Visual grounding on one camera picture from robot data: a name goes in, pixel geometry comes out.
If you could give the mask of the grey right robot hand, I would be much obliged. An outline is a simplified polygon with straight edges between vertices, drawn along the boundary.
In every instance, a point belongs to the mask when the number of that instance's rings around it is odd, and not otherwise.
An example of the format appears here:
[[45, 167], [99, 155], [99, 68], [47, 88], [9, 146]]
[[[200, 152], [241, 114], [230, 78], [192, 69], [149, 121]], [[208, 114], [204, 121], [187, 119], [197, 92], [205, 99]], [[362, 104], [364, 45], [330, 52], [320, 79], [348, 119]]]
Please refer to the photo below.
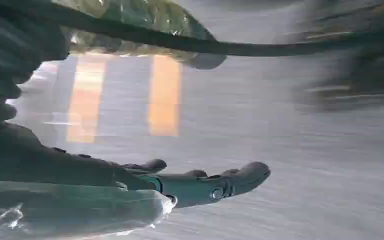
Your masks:
[[260, 161], [211, 176], [196, 169], [163, 174], [166, 166], [162, 159], [119, 164], [72, 154], [43, 145], [29, 128], [0, 124], [0, 181], [99, 187], [123, 183], [131, 190], [155, 190], [176, 200], [177, 208], [187, 208], [247, 194], [271, 175], [269, 166]]

